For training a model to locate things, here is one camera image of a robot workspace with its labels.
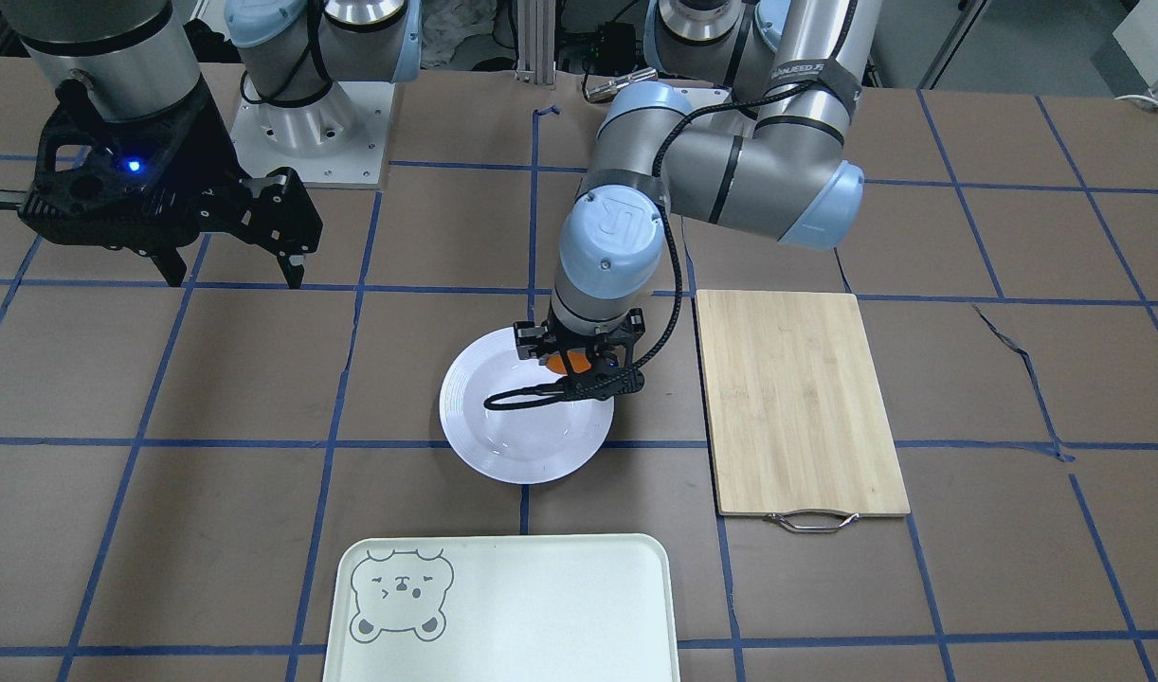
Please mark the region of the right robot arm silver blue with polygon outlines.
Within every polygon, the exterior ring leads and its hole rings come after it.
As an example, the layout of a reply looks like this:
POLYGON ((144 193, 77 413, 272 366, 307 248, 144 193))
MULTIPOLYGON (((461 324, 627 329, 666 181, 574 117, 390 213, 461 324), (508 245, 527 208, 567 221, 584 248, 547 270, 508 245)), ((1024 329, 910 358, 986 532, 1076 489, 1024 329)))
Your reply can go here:
POLYGON ((302 174, 378 146, 346 86, 415 81, 422 64, 418 1, 228 1, 240 94, 274 153, 250 173, 171 1, 0 10, 58 100, 32 182, 0 190, 0 210, 51 244, 133 251, 173 288, 181 247, 207 233, 258 245, 300 288, 323 230, 302 174))

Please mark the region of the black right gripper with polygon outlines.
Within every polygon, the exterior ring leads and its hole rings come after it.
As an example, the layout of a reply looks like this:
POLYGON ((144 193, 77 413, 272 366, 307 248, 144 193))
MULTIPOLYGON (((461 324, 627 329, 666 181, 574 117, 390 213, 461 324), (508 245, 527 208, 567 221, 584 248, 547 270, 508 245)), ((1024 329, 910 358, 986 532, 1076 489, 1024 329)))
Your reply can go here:
POLYGON ((322 219, 293 169, 245 173, 205 82, 123 122, 98 113, 82 81, 68 78, 56 94, 17 211, 29 228, 54 244, 147 254, 171 288, 188 276, 177 249, 223 232, 279 256, 288 288, 301 289, 322 219))

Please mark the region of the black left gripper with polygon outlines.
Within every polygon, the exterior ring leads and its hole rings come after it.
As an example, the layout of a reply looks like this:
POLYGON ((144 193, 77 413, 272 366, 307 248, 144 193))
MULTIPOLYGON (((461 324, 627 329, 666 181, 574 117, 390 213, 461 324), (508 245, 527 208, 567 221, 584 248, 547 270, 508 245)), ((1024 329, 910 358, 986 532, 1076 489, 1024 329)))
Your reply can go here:
POLYGON ((610 332, 595 336, 579 335, 549 314, 543 324, 516 322, 513 338, 516 355, 522 361, 538 361, 567 350, 581 350, 588 355, 591 371, 584 374, 560 375, 554 383, 527 386, 515 389, 515 397, 535 396, 540 399, 609 399, 618 394, 639 393, 645 386, 642 371, 633 368, 633 346, 645 333, 642 311, 628 311, 626 317, 610 332))

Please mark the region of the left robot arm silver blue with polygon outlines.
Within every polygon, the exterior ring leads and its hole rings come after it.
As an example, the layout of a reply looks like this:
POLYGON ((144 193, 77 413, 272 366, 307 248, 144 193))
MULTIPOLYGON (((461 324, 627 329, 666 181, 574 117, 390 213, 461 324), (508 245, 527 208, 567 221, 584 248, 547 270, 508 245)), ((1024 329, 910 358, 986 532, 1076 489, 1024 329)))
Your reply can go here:
POLYGON ((543 322, 513 328, 522 361, 560 379, 485 399, 522 410, 640 391, 683 299, 670 217, 829 250, 856 220, 863 171, 844 159, 878 1, 654 1, 655 68, 728 91, 696 107, 661 81, 628 83, 598 129, 558 239, 543 322))

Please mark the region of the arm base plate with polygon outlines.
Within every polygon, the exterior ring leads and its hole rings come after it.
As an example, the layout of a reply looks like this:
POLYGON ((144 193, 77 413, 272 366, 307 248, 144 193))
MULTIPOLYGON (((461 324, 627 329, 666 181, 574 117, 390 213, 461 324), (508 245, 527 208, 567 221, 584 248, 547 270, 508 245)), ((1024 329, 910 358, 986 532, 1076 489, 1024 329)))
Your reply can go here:
POLYGON ((691 105, 692 111, 699 108, 718 105, 730 102, 730 94, 725 89, 701 89, 701 87, 675 87, 677 94, 682 95, 691 105))
POLYGON ((290 167, 305 186, 380 188, 397 95, 394 83, 345 81, 306 107, 243 102, 234 151, 252 176, 290 167))

